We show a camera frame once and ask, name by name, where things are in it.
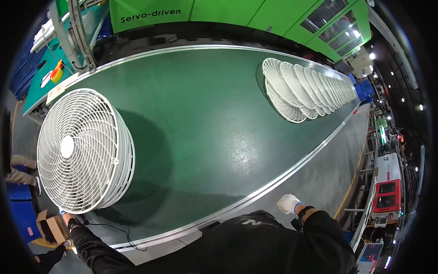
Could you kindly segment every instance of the white glove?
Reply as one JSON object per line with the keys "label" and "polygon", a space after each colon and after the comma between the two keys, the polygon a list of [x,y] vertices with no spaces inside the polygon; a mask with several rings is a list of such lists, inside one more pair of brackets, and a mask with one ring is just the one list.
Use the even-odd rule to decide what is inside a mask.
{"label": "white glove", "polygon": [[297,204],[302,203],[300,200],[292,194],[285,194],[278,200],[277,205],[278,208],[284,212],[285,214],[289,214],[291,212],[295,213],[295,207]]}

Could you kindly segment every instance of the cardboard box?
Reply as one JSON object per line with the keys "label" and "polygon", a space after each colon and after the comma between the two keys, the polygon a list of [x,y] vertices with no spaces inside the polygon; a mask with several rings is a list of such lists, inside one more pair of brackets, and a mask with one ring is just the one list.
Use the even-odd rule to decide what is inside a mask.
{"label": "cardboard box", "polygon": [[62,244],[68,238],[67,231],[65,230],[61,218],[59,216],[54,216],[47,218],[47,210],[41,211],[36,218],[36,225],[38,226],[38,230],[41,233],[42,238],[46,241],[46,235],[44,231],[41,229],[41,221],[46,220],[50,231],[53,234],[56,242],[58,244]]}

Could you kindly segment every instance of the green conveyor belt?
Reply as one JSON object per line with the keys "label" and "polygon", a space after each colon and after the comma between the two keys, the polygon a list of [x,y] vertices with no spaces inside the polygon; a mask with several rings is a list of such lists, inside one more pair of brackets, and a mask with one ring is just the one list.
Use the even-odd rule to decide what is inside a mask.
{"label": "green conveyor belt", "polygon": [[[119,64],[70,87],[104,95],[125,120],[136,152],[124,197],[88,217],[121,229],[129,225],[131,240],[187,225],[293,166],[356,106],[353,101],[312,121],[287,122],[258,84],[268,57],[296,63],[251,50],[178,51]],[[107,243],[126,242],[111,228],[95,232]]]}

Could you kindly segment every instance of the white fan grille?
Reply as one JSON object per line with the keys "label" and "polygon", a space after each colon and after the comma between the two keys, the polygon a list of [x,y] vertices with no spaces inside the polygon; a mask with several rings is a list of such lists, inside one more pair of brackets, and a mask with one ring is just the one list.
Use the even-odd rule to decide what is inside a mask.
{"label": "white fan grille", "polygon": [[126,192],[134,174],[134,142],[105,97],[92,89],[77,89],[47,114],[37,161],[53,203],[83,214],[113,205]]}
{"label": "white fan grille", "polygon": [[344,80],[299,64],[267,58],[262,69],[272,104],[284,118],[294,123],[330,114],[356,98],[356,92]]}
{"label": "white fan grille", "polygon": [[316,83],[312,78],[312,71],[309,68],[304,68],[303,72],[304,72],[304,77],[306,78],[307,82],[309,83],[310,87],[313,90],[313,93],[318,97],[318,100],[321,103],[321,106],[327,107],[329,105],[329,103],[322,96],[321,92],[319,91],[318,87],[316,86]]}
{"label": "white fan grille", "polygon": [[322,82],[322,85],[324,86],[325,90],[327,91],[328,95],[330,96],[330,98],[332,99],[335,108],[338,109],[341,105],[339,104],[339,101],[337,99],[337,96],[335,95],[333,89],[331,88],[331,86],[328,83],[327,80],[327,76],[325,76],[324,74],[318,73],[318,76],[320,76],[320,80]]}
{"label": "white fan grille", "polygon": [[297,99],[297,97],[284,82],[280,72],[280,64],[280,60],[275,58],[266,58],[262,64],[263,74],[272,84],[272,88],[284,101],[295,107],[302,107],[303,104]]}
{"label": "white fan grille", "polygon": [[286,120],[293,123],[301,123],[306,119],[298,107],[289,105],[286,101],[280,98],[280,96],[275,92],[274,87],[267,79],[265,79],[265,85],[266,92],[271,99],[272,104]]}
{"label": "white fan grille", "polygon": [[282,62],[280,65],[280,71],[284,81],[303,106],[307,108],[315,108],[315,103],[303,89],[297,75],[293,71],[293,65],[288,62]]}
{"label": "white fan grille", "polygon": [[316,86],[318,87],[322,97],[324,98],[324,102],[326,102],[328,104],[328,107],[330,108],[330,110],[332,112],[335,111],[335,107],[334,107],[335,103],[332,101],[329,94],[325,90],[325,87],[323,86],[323,84],[318,76],[318,73],[316,71],[312,71],[312,78],[313,78]]}
{"label": "white fan grille", "polygon": [[304,91],[307,92],[307,94],[310,96],[312,101],[315,103],[316,107],[322,107],[322,103],[320,102],[316,94],[313,92],[313,89],[310,87],[309,82],[304,76],[303,67],[301,65],[296,64],[293,66],[293,71],[295,72],[295,75],[300,81]]}

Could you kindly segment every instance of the workbench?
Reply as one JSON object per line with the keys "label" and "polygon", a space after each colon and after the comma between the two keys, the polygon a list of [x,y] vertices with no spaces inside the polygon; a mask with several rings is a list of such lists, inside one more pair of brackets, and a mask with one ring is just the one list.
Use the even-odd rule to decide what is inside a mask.
{"label": "workbench", "polygon": [[[94,45],[95,41],[97,39],[97,35],[102,27],[103,20],[105,19],[106,15],[109,12],[109,5],[108,3],[104,3],[102,5],[95,5],[88,9],[85,9],[81,12],[81,14],[85,14],[88,11],[92,11],[94,16],[97,20],[99,20],[99,23],[96,25],[96,28],[91,32],[91,35],[88,38],[88,42],[90,45]],[[68,18],[64,22],[64,30],[67,32],[67,30],[70,27],[70,18]],[[58,46],[53,50],[53,54],[56,56],[56,58],[53,56],[53,54],[50,52],[50,50],[45,47],[42,50],[45,50],[45,53],[43,57],[41,58],[41,61],[46,60],[46,64],[39,70],[35,72],[35,75],[33,76],[31,85],[29,87],[29,91],[26,97],[25,106],[23,109],[23,116],[26,116],[33,120],[34,122],[38,124],[42,124],[43,119],[38,115],[37,113],[34,113],[35,110],[40,107],[42,104],[45,105],[47,95],[51,89],[53,89],[57,84],[61,83],[68,77],[70,77],[72,74],[70,71],[66,68],[63,69],[63,75],[61,79],[58,81],[58,83],[53,83],[52,81],[49,81],[44,87],[41,87],[41,82],[43,77],[51,70],[53,70],[58,60],[62,60],[64,65],[69,68],[73,73],[75,73],[75,70],[73,69],[72,65],[70,64],[69,60],[67,59],[67,56],[65,55],[64,51],[62,50],[59,40],[57,37],[53,38],[53,40],[48,42],[48,46],[52,48],[54,45],[58,44]],[[82,63],[84,61],[83,56],[80,54],[78,56],[79,61]]]}

